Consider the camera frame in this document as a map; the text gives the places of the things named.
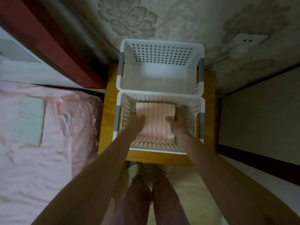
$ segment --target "power socket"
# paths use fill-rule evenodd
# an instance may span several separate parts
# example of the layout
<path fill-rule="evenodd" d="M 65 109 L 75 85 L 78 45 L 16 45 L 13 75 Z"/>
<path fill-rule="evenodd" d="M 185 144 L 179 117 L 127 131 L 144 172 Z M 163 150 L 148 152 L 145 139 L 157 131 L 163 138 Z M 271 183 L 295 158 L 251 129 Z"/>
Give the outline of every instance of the power socket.
<path fill-rule="evenodd" d="M 228 43 L 222 51 L 229 51 L 236 45 L 243 45 L 250 50 L 252 47 L 259 44 L 261 41 L 265 40 L 268 35 L 255 35 L 255 34 L 237 34 L 230 43 Z"/>

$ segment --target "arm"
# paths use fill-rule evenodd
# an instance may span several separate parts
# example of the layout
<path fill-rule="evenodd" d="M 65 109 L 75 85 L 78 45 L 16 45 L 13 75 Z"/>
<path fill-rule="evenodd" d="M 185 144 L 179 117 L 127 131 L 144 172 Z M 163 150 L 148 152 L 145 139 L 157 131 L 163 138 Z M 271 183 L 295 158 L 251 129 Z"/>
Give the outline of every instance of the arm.
<path fill-rule="evenodd" d="M 181 117 L 167 121 L 230 225 L 300 224 L 278 197 L 192 136 Z"/>
<path fill-rule="evenodd" d="M 129 116 L 117 138 L 70 181 L 35 219 L 36 224 L 96 224 L 106 212 L 131 142 L 142 131 L 145 116 Z"/>

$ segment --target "leg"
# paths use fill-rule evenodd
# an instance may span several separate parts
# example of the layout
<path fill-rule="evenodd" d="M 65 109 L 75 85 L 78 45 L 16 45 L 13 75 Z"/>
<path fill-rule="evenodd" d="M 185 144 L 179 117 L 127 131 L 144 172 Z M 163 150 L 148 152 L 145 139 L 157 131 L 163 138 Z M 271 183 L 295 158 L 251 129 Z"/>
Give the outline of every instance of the leg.
<path fill-rule="evenodd" d="M 146 225 L 152 193 L 142 175 L 135 176 L 110 225 Z"/>
<path fill-rule="evenodd" d="M 189 225 L 177 193 L 166 178 L 166 172 L 157 169 L 153 183 L 153 207 L 157 225 Z"/>

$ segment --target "perforated basket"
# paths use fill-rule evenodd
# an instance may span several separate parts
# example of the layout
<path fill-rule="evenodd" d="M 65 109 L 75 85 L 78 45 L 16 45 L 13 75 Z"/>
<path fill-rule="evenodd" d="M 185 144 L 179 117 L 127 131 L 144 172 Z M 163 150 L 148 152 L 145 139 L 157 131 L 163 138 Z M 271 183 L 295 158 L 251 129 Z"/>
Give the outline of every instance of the perforated basket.
<path fill-rule="evenodd" d="M 184 117 L 186 118 L 190 132 L 196 136 L 197 114 L 200 114 L 198 126 L 198 138 L 204 142 L 204 113 L 205 100 L 202 97 L 188 95 L 172 95 L 157 92 L 124 92 L 120 91 L 117 97 L 117 108 L 115 113 L 115 125 L 113 132 L 113 140 L 118 136 L 118 131 L 125 128 L 127 118 L 130 112 L 135 112 L 137 102 L 156 102 L 156 103 L 172 103 L 181 104 L 184 108 Z M 130 150 L 140 151 L 156 151 L 175 154 L 186 154 L 185 151 L 177 144 L 159 144 L 148 142 L 133 142 Z"/>
<path fill-rule="evenodd" d="M 202 44 L 124 39 L 121 43 L 116 86 L 120 91 L 201 96 L 204 87 L 203 70 Z"/>

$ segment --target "pink towel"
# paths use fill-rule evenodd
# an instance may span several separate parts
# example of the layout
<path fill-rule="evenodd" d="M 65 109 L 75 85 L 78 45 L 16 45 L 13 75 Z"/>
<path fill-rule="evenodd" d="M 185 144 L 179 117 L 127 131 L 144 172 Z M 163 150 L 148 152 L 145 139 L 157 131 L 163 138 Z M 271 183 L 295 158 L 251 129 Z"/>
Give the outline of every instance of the pink towel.
<path fill-rule="evenodd" d="M 174 135 L 166 117 L 175 118 L 175 105 L 167 103 L 137 102 L 136 115 L 146 116 L 143 130 L 136 141 L 173 144 Z"/>

